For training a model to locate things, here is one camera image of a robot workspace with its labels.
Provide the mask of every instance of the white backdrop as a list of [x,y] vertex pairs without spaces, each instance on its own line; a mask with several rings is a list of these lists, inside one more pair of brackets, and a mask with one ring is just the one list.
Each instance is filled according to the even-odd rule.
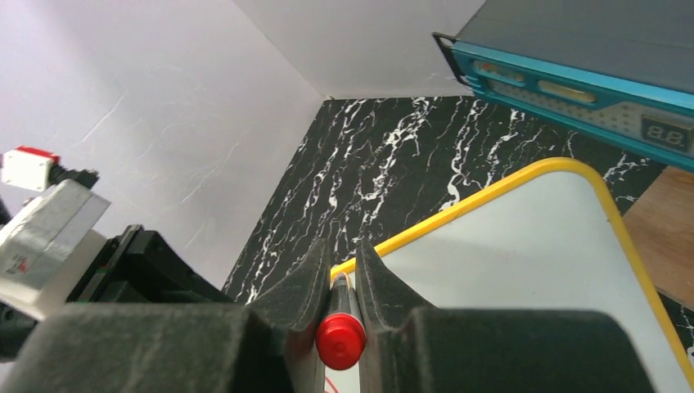
[[431,33],[455,35],[484,0],[236,0],[320,93],[467,94]]
[[[0,1],[0,151],[95,168],[221,287],[322,97],[229,1]],[[13,212],[32,194],[0,184]]]

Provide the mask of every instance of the electronic device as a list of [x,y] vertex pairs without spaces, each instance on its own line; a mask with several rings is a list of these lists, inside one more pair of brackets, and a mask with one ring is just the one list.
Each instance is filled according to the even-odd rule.
[[434,37],[477,97],[694,171],[692,14],[674,0],[487,0]]

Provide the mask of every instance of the pen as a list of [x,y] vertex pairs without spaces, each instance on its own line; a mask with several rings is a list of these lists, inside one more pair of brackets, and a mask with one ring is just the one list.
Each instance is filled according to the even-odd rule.
[[366,332],[349,276],[338,273],[332,282],[326,317],[316,331],[316,347],[323,363],[334,370],[354,366],[366,345]]

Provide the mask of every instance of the metal bracket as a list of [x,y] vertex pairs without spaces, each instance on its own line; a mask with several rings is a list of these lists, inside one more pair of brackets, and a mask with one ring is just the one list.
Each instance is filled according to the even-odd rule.
[[458,67],[455,61],[455,57],[453,56],[453,45],[455,42],[457,42],[456,38],[441,33],[432,33],[431,36],[434,37],[436,44],[439,45],[439,49],[441,50],[441,53],[444,54],[444,58],[448,62],[448,67],[450,67],[451,71],[453,72],[455,79],[460,84],[464,84],[470,88],[470,84],[465,79],[465,74],[463,74],[463,72],[460,70],[460,67]]

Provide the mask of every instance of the yellow whiteboard frame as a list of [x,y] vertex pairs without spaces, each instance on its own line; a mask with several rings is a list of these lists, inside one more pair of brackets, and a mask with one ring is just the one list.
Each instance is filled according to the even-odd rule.
[[[385,242],[382,242],[375,247],[376,252],[380,256],[388,255],[390,252],[395,251],[400,247],[405,246],[409,242],[413,242],[419,237],[422,237],[427,233],[432,232],[437,228],[455,220],[456,218],[477,209],[485,203],[490,202],[493,199],[498,198],[525,183],[528,183],[534,178],[550,172],[559,171],[573,172],[584,177],[593,187],[593,190],[595,190],[597,199],[600,201],[602,209],[605,211],[607,218],[610,220],[612,230],[615,231],[615,235],[620,241],[624,254],[631,264],[633,273],[636,276],[638,283],[641,285],[641,289],[646,295],[648,303],[653,309],[653,314],[658,319],[660,328],[663,329],[663,333],[670,343],[670,347],[675,355],[675,358],[677,359],[679,366],[682,368],[682,371],[689,382],[689,386],[694,391],[694,368],[692,368],[692,365],[689,363],[689,359],[687,358],[687,354],[685,353],[682,343],[677,336],[677,332],[674,330],[674,326],[670,322],[669,316],[665,311],[665,307],[658,297],[658,292],[653,286],[653,282],[648,276],[646,268],[643,266],[641,257],[638,256],[636,247],[633,245],[631,237],[627,232],[627,228],[624,226],[624,221],[622,221],[622,216],[617,210],[617,206],[612,199],[610,190],[607,189],[605,182],[602,180],[602,176],[596,172],[595,169],[580,161],[569,158],[547,158],[528,165],[524,169],[521,169],[514,174],[499,180],[484,190],[469,196],[465,200],[458,202],[456,205],[451,206],[436,215],[432,215],[429,219],[425,219],[419,224],[404,230]],[[355,263],[356,259],[352,258],[351,260],[347,260],[346,262],[332,268],[330,272],[331,280],[338,273],[352,273],[355,268]]]

